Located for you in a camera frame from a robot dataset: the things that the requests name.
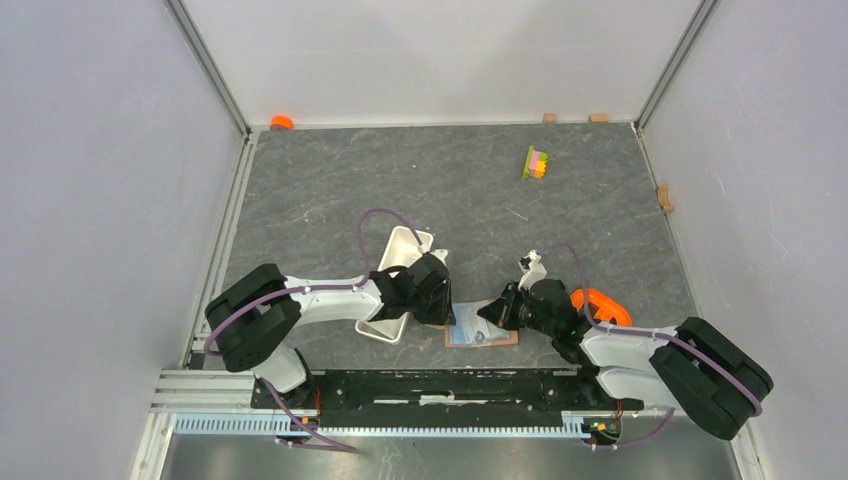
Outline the brown leather card holder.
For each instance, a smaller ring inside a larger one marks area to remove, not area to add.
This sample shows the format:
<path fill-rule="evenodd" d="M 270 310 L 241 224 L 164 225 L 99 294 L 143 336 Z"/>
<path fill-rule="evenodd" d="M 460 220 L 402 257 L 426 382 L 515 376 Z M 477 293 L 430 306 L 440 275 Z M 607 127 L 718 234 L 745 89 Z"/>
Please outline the brown leather card holder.
<path fill-rule="evenodd" d="M 455 323 L 445 328 L 447 348 L 512 346 L 519 343 L 517 331 L 501 329 L 477 314 L 490 300 L 455 303 Z"/>

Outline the white rectangular tray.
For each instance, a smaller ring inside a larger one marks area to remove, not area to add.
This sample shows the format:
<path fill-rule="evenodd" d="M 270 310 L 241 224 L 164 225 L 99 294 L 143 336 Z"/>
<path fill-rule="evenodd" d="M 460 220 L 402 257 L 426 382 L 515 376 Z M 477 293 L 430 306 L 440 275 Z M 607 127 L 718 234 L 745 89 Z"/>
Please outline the white rectangular tray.
<path fill-rule="evenodd" d="M 373 318 L 355 323 L 357 333 L 384 343 L 397 344 L 409 318 L 416 314 L 427 315 L 433 294 L 414 294 L 407 299 L 404 292 L 397 292 L 394 282 L 394 278 L 401 274 L 400 267 L 410 267 L 421 256 L 419 243 L 412 231 L 404 226 L 395 227 L 376 269 L 376 284 L 383 305 Z"/>

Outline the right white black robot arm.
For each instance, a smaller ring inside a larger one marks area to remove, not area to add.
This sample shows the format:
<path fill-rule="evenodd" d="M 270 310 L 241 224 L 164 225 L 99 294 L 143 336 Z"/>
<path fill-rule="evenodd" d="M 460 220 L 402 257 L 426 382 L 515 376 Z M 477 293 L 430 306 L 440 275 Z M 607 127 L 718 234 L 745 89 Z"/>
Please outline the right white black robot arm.
<path fill-rule="evenodd" d="M 563 359 L 589 372 L 577 392 L 591 408 L 613 399 L 670 407 L 723 440 L 761 415 L 774 389 L 771 375 L 707 320 L 637 328 L 614 306 L 595 289 L 569 293 L 562 281 L 547 279 L 530 288 L 509 283 L 478 314 L 504 330 L 549 337 Z"/>

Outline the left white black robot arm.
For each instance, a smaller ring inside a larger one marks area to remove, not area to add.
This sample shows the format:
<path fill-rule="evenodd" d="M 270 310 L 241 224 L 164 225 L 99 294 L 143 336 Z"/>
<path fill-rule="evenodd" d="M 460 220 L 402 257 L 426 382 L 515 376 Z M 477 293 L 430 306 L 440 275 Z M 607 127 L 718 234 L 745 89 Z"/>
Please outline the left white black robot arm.
<path fill-rule="evenodd" d="M 448 253 L 435 250 L 409 266 L 343 279 L 314 281 L 263 264 L 206 307 L 211 329 L 204 345 L 230 372 L 269 382 L 290 407 L 306 405 L 314 381 L 297 349 L 285 343 L 297 326 L 331 321 L 381 322 L 406 314 L 444 323 L 450 310 Z"/>

